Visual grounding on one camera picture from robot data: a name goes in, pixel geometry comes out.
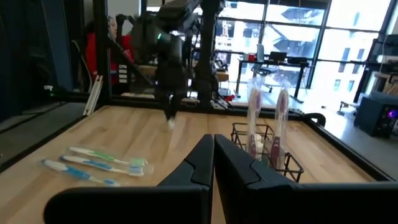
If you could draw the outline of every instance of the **green toothbrush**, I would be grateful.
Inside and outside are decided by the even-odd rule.
[[[89,149],[83,149],[80,147],[69,147],[69,150],[71,150],[72,152],[76,152],[79,154],[83,154],[86,156],[91,156],[91,157],[96,157],[96,158],[100,158],[100,159],[104,159],[106,161],[109,162],[113,162],[115,164],[121,164],[121,165],[125,165],[125,166],[146,166],[148,165],[148,162],[146,159],[141,159],[141,158],[133,158],[131,159],[131,162],[126,162],[126,161],[121,161],[119,159],[116,159],[112,156],[109,156],[105,153],[102,152],[96,152],[93,150],[89,150]]]

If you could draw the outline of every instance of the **black desk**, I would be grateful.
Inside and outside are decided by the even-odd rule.
[[[301,79],[303,78],[304,75],[304,69],[308,68],[310,64],[308,62],[305,63],[300,63],[300,64],[292,64],[292,63],[285,63],[285,62],[275,62],[273,60],[265,60],[263,62],[252,62],[248,60],[239,60],[239,70],[238,70],[238,79],[236,80],[236,89],[235,89],[235,94],[237,97],[240,97],[239,95],[239,84],[241,83],[241,74],[242,74],[242,64],[243,63],[255,63],[255,64],[261,64],[261,65],[277,65],[277,66],[288,66],[288,67],[297,67],[300,68],[300,73],[298,74],[298,80],[296,84],[296,89],[294,91],[294,95],[290,96],[294,100],[296,100],[299,103],[304,103],[304,101],[299,100],[297,97],[299,95],[299,90],[300,90],[300,85],[301,85]]]

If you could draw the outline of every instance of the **red shirt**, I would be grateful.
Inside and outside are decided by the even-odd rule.
[[[122,36],[122,47],[125,50],[124,53],[133,60],[133,50],[130,45],[130,36]],[[91,73],[93,81],[95,80],[97,74],[97,58],[96,58],[96,46],[95,46],[95,34],[88,34],[87,36],[87,48],[86,48],[86,62],[88,70]],[[111,71],[115,72],[118,69],[118,65],[112,62],[112,51],[111,51]],[[116,75],[112,75],[112,85],[119,83]]]

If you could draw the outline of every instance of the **wooden table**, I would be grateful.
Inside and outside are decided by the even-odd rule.
[[[204,134],[229,136],[231,123],[245,120],[179,113],[175,129],[167,131],[162,111],[105,106],[0,174],[0,223],[42,223],[42,212],[50,197],[70,187],[95,185],[39,165],[41,159],[57,159],[68,146],[101,149],[121,159],[145,157],[155,167],[152,175],[110,178],[131,186],[154,186],[181,163]],[[275,127],[271,119],[260,119],[259,123]],[[289,122],[287,149],[305,169],[301,183],[373,181],[304,123]],[[93,175],[102,172],[85,170]],[[216,182],[213,193],[213,223],[225,223]]]

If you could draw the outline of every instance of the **wire rack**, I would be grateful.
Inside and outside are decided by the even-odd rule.
[[[241,140],[242,136],[247,136],[248,132],[248,124],[246,123],[233,123],[232,124],[232,133],[231,140],[237,146],[239,146],[242,150],[245,150],[246,143],[243,143]],[[274,130],[269,125],[266,124],[257,124],[256,125],[256,134],[261,136],[262,142],[264,142],[264,147],[261,152],[257,151],[256,159],[262,160],[264,156],[266,156],[269,161],[269,167],[274,169],[277,173],[282,174],[284,176],[289,175],[291,179],[300,182],[301,175],[304,173],[303,167],[296,160],[296,158],[291,155],[291,153],[286,152],[285,154],[285,162],[284,169],[276,169],[275,166],[270,162],[271,155],[269,154],[269,148],[271,146],[272,137],[274,136]]]

